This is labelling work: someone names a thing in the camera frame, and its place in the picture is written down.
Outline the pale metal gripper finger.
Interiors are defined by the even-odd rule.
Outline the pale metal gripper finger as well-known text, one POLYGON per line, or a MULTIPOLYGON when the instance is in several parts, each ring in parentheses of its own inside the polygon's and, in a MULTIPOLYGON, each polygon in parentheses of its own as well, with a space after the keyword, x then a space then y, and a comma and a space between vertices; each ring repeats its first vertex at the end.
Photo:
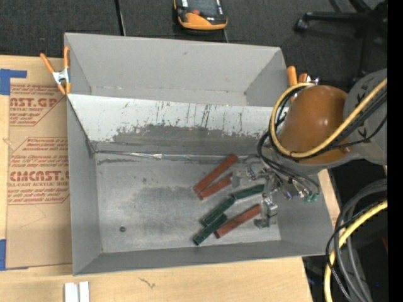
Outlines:
POLYGON ((271 199, 264 199, 260 204, 261 212, 254 220, 254 225, 258 228, 269 228, 277 224, 278 205, 271 199))
POLYGON ((236 168, 232 172, 231 185, 232 187, 245 186, 246 184, 254 183, 263 177, 264 172, 254 171, 252 167, 236 168))

